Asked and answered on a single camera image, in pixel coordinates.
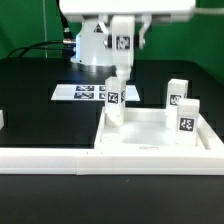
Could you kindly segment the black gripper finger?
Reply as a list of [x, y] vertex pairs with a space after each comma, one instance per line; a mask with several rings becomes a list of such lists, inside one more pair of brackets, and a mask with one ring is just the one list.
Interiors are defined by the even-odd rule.
[[152, 23], [152, 15], [142, 15], [138, 18], [138, 23], [141, 25], [139, 30], [139, 48], [142, 49], [145, 45], [144, 36]]
[[107, 23], [108, 23], [108, 16], [107, 15], [99, 15], [98, 16], [98, 24], [104, 34], [104, 45], [106, 47], [111, 47], [112, 46], [112, 36], [109, 33], [108, 27], [107, 27]]

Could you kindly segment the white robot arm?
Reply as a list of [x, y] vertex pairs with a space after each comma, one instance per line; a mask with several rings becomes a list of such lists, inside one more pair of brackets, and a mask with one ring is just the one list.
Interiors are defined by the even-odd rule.
[[71, 62], [89, 71], [129, 68], [154, 23], [187, 21], [196, 0], [59, 0], [70, 22], [80, 22]]

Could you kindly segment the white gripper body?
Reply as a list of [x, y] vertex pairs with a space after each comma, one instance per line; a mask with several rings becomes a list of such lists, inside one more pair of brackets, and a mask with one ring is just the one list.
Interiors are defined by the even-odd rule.
[[153, 23], [188, 21], [196, 0], [59, 0], [59, 9], [70, 22], [101, 17], [134, 16], [138, 23], [151, 16]]

